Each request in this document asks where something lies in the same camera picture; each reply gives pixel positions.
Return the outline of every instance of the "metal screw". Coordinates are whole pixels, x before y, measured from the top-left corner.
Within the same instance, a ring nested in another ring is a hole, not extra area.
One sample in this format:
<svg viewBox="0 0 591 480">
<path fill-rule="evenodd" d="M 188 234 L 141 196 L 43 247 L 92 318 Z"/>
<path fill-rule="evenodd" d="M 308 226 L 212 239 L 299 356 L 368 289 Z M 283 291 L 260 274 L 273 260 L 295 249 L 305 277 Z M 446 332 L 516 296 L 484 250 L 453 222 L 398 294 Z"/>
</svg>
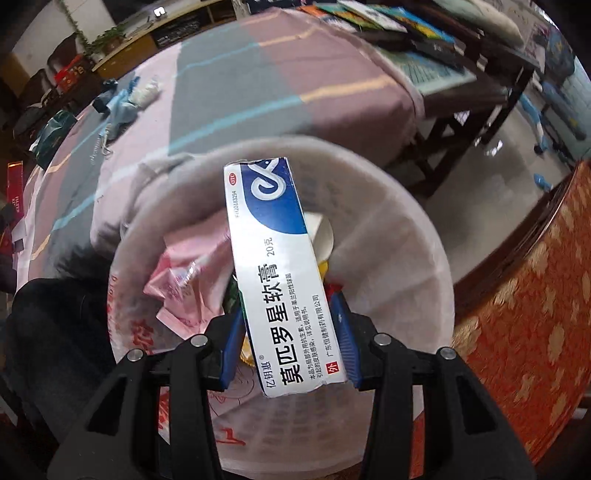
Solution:
<svg viewBox="0 0 591 480">
<path fill-rule="evenodd" d="M 379 333 L 374 337 L 374 342 L 379 346 L 390 345 L 390 343 L 392 343 L 392 337 L 387 333 Z"/>
<path fill-rule="evenodd" d="M 453 360 L 455 357 L 457 357 L 456 351 L 453 348 L 449 348 L 448 346 L 442 348 L 439 353 L 445 360 Z"/>
<path fill-rule="evenodd" d="M 195 335 L 191 338 L 191 345 L 193 346 L 206 346 L 207 337 L 205 335 Z"/>
<path fill-rule="evenodd" d="M 127 352 L 127 360 L 130 362 L 137 362 L 138 360 L 141 360 L 143 356 L 144 351 L 140 350 L 139 348 L 134 348 L 133 350 Z"/>
</svg>

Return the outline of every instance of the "white trash bag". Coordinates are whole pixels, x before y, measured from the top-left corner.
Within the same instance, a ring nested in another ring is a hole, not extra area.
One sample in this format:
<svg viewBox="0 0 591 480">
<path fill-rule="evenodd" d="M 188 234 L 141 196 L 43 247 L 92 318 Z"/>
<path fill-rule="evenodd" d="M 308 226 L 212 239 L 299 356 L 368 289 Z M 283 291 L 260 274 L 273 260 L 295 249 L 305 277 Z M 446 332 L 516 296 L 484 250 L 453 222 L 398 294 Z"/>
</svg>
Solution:
<svg viewBox="0 0 591 480">
<path fill-rule="evenodd" d="M 138 196 L 136 212 L 111 266 L 108 318 L 116 360 L 128 350 L 160 352 L 181 339 L 156 318 L 161 303 L 142 293 L 163 236 L 225 208 L 223 166 L 287 157 L 302 208 L 325 214 L 335 248 L 327 281 L 344 286 L 353 312 L 407 347 L 435 352 L 449 345 L 453 284 L 443 247 L 418 203 L 392 177 L 355 153 L 312 137 L 239 142 L 187 161 Z M 422 397 L 414 396 L 414 414 Z M 299 480 L 361 461 L 373 394 L 351 383 L 311 393 L 266 398 L 256 373 L 241 364 L 224 394 L 211 394 L 222 467 L 250 478 Z M 164 430 L 167 419 L 162 419 Z"/>
</svg>

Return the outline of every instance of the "printed label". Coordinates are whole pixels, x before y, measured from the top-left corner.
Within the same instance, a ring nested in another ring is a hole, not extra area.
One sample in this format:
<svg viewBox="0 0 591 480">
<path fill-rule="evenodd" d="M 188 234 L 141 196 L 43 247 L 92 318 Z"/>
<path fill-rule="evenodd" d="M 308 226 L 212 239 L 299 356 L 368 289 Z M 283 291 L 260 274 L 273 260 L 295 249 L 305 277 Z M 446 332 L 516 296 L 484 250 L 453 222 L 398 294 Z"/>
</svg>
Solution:
<svg viewBox="0 0 591 480">
<path fill-rule="evenodd" d="M 278 397 L 346 381 L 287 159 L 231 164 L 224 179 L 236 278 L 263 392 Z"/>
</svg>

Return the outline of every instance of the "orange tablecloth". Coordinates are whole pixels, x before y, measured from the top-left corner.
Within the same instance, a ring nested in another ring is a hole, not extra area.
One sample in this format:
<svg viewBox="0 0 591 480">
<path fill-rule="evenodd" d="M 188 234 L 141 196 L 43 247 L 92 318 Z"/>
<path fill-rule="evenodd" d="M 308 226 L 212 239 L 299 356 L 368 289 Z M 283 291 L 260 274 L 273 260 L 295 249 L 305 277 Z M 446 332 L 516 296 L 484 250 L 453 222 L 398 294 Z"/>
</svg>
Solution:
<svg viewBox="0 0 591 480">
<path fill-rule="evenodd" d="M 453 347 L 497 401 L 534 462 L 552 445 L 591 375 L 591 169 L 579 164 L 558 213 L 522 265 L 461 320 Z M 423 471 L 424 416 L 411 476 Z M 359 465 L 331 475 L 352 480 Z"/>
</svg>

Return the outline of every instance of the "wooden shelf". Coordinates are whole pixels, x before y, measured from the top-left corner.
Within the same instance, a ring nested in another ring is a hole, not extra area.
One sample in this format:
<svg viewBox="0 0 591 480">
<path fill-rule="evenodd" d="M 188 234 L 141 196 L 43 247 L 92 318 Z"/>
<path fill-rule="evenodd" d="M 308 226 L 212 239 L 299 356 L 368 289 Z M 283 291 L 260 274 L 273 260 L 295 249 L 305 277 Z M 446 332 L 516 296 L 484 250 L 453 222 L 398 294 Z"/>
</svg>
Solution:
<svg viewBox="0 0 591 480">
<path fill-rule="evenodd" d="M 93 67 L 92 71 L 98 73 L 104 79 L 121 78 L 123 75 L 130 72 L 142 62 L 146 61 L 148 58 L 156 55 L 159 52 L 160 49 L 156 45 L 151 35 L 152 32 L 159 28 L 165 27 L 166 25 L 170 25 L 175 20 L 178 20 L 185 15 L 190 15 L 202 8 L 207 8 L 207 16 L 212 23 L 204 25 L 195 32 L 195 35 L 236 19 L 231 0 L 207 0 L 191 5 L 169 15 L 163 20 L 154 22 L 149 28 L 146 28 L 145 30 L 136 33 L 133 37 L 126 39 L 122 45 L 117 47 L 104 59 L 98 62 Z M 230 12 L 233 13 L 233 18 L 228 18 Z"/>
</svg>

